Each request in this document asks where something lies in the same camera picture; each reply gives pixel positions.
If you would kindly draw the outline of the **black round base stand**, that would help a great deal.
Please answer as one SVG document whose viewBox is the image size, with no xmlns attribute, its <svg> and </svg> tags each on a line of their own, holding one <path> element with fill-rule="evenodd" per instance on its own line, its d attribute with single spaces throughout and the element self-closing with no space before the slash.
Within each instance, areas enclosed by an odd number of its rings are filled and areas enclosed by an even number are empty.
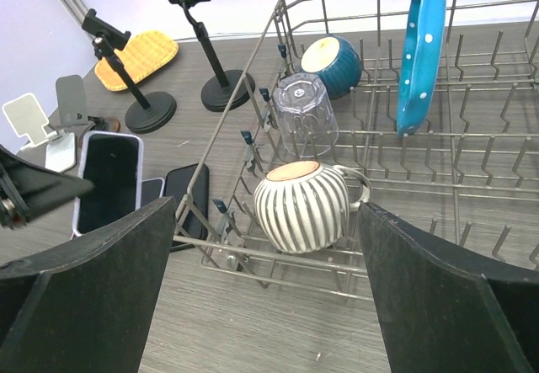
<svg viewBox="0 0 539 373">
<path fill-rule="evenodd" d="M 94 55 L 105 60 L 112 70 L 125 83 L 127 89 L 136 98 L 125 113 L 125 126 L 133 133 L 147 134 L 166 125 L 174 116 L 177 103 L 174 97 L 165 92 L 153 92 L 144 95 L 133 81 L 115 50 L 122 51 L 127 45 L 131 32 L 118 29 L 97 17 L 95 9 L 86 13 L 82 29 L 93 36 Z"/>
</svg>

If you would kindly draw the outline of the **black tall pole stand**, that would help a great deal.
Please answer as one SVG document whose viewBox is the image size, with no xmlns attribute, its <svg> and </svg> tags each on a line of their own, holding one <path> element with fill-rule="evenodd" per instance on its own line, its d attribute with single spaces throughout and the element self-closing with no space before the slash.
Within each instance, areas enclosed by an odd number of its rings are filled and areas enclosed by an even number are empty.
<svg viewBox="0 0 539 373">
<path fill-rule="evenodd" d="M 192 25 L 197 40 L 200 42 L 206 58 L 208 59 L 211 68 L 214 72 L 214 77 L 209 79 L 200 92 L 202 104 L 211 112 L 223 112 L 227 107 L 227 103 L 232 96 L 234 88 L 240 83 L 240 87 L 232 99 L 230 109 L 236 109 L 245 104 L 249 100 L 249 92 L 246 83 L 254 90 L 255 81 L 250 74 L 245 76 L 245 82 L 240 81 L 243 71 L 234 69 L 225 71 L 218 59 L 216 51 L 211 43 L 203 22 L 199 22 L 193 18 L 189 10 L 197 3 L 205 3 L 210 0 L 168 0 L 171 4 L 179 5 L 184 15 Z"/>
</svg>

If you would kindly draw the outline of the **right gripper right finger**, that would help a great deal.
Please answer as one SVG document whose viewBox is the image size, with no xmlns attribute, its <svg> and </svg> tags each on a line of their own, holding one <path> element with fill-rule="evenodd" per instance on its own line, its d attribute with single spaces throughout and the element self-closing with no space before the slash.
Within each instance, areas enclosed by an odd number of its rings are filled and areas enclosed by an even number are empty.
<svg viewBox="0 0 539 373">
<path fill-rule="evenodd" d="M 360 245 L 393 372 L 536 372 L 538 273 L 474 253 L 374 203 Z"/>
</svg>

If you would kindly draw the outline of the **grey stand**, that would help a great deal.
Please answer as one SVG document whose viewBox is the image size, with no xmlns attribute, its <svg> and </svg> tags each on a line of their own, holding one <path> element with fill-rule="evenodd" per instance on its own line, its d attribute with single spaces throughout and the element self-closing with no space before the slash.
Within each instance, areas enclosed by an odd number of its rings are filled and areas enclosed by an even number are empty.
<svg viewBox="0 0 539 373">
<path fill-rule="evenodd" d="M 93 116 L 88 113 L 83 79 L 75 74 L 56 80 L 56 97 L 60 126 L 82 127 L 83 132 L 119 132 L 120 121 L 115 117 Z"/>
</svg>

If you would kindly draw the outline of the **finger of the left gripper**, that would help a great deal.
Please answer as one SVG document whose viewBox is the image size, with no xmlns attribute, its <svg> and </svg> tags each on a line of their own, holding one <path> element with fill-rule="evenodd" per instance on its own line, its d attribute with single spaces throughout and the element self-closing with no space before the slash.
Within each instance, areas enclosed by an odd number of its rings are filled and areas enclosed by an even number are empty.
<svg viewBox="0 0 539 373">
<path fill-rule="evenodd" d="M 1 149 L 1 226 L 18 228 L 94 188 L 86 179 L 54 172 Z"/>
</svg>

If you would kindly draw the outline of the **white case phone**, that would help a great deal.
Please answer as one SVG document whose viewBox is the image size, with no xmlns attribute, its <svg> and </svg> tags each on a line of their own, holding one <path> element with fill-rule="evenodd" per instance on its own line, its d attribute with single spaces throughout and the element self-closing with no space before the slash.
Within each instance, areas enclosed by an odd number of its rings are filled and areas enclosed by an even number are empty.
<svg viewBox="0 0 539 373">
<path fill-rule="evenodd" d="M 72 235 L 80 237 L 141 207 L 144 144 L 125 133 L 90 131 L 83 138 L 78 176 L 93 189 L 75 199 Z"/>
</svg>

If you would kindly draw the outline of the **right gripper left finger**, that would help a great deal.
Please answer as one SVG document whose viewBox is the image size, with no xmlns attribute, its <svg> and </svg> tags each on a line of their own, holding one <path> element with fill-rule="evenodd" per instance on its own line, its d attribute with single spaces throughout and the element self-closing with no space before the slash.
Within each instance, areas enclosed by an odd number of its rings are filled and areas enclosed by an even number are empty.
<svg viewBox="0 0 539 373">
<path fill-rule="evenodd" d="M 4 372 L 139 369 L 175 229 L 162 197 L 1 268 Z"/>
</svg>

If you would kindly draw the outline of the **lavender case phone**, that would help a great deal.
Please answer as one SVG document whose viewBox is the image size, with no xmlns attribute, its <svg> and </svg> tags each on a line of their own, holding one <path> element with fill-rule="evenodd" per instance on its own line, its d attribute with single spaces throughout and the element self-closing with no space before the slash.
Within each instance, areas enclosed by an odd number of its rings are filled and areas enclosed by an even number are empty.
<svg viewBox="0 0 539 373">
<path fill-rule="evenodd" d="M 146 179 L 141 184 L 141 207 L 163 197 L 165 179 L 163 177 Z"/>
</svg>

